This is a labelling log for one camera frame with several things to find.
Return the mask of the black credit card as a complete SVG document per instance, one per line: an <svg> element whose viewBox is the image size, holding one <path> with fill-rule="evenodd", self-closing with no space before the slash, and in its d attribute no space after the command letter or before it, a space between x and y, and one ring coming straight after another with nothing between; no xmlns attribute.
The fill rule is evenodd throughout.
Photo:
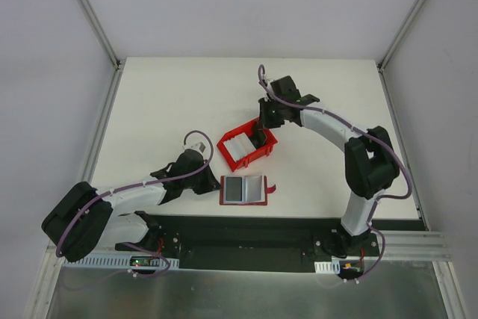
<svg viewBox="0 0 478 319"><path fill-rule="evenodd" d="M267 143L267 136L262 129L253 132L249 139L256 149L260 149Z"/></svg>
<svg viewBox="0 0 478 319"><path fill-rule="evenodd" d="M242 202L243 179L228 176L224 184L224 202Z"/></svg>

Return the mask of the red plastic bin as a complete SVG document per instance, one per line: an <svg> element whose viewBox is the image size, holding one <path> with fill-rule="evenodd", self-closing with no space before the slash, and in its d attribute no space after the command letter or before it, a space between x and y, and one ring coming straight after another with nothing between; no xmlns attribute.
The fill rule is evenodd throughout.
<svg viewBox="0 0 478 319"><path fill-rule="evenodd" d="M249 154L245 158L240 159L239 161L234 161L230 154L227 152L223 142L233 138L234 136L239 135L240 133L245 133L248 138L252 135L252 126L254 124L255 119L250 120L243 125L238 126L237 128L232 129L231 131L226 132L217 143L217 149L219 150L220 154L226 161L229 169L234 172L241 168L247 168L253 161L258 160L259 158L266 157L270 155L273 151L274 145L277 143L277 139L273 135L272 131L264 128L264 133L267 136L267 143L261 147L260 149L255 150L253 153Z"/></svg>

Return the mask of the red leather card holder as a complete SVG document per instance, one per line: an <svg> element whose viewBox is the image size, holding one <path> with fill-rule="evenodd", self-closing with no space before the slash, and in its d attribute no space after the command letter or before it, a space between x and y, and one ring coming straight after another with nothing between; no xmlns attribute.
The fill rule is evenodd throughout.
<svg viewBox="0 0 478 319"><path fill-rule="evenodd" d="M268 196L276 191L276 185L269 185L264 175L234 176L243 179L242 202L224 202L224 184L228 176L222 176L220 180L220 205L228 206L266 206Z"/></svg>

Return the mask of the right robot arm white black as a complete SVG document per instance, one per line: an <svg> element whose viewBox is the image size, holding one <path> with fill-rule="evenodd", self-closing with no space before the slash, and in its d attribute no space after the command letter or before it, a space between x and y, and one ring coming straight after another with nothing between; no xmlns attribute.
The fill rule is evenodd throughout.
<svg viewBox="0 0 478 319"><path fill-rule="evenodd" d="M400 173L387 130L381 126L356 128L342 117L320 109L320 100L311 94L301 95L289 75L270 83L261 75L259 84L267 91L258 100L258 122L262 127L295 123L321 135L343 152L350 198L338 228L321 241L321 248L338 258L353 255L370 235L369 224L379 196Z"/></svg>

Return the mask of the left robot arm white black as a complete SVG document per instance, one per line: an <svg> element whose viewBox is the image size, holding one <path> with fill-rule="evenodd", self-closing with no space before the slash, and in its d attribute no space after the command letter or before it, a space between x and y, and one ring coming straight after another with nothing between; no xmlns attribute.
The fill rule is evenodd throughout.
<svg viewBox="0 0 478 319"><path fill-rule="evenodd" d="M103 197L86 181L75 184L46 216L41 229L57 246L58 255L68 261L122 242L149 251L158 242L158 226L145 218L145 208L171 202L187 190L203 195L219 189L220 182L203 154L189 148L143 182L107 190Z"/></svg>

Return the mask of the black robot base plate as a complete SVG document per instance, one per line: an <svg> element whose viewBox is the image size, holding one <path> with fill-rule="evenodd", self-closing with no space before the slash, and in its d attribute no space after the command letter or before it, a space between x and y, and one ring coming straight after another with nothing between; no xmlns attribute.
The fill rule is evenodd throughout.
<svg viewBox="0 0 478 319"><path fill-rule="evenodd" d="M148 215L158 226L150 239L167 258L177 258L181 269L242 270L311 273L316 261L331 255L321 241L336 231L337 219L275 217L194 217ZM372 233L364 246L346 258L377 258L378 240Z"/></svg>

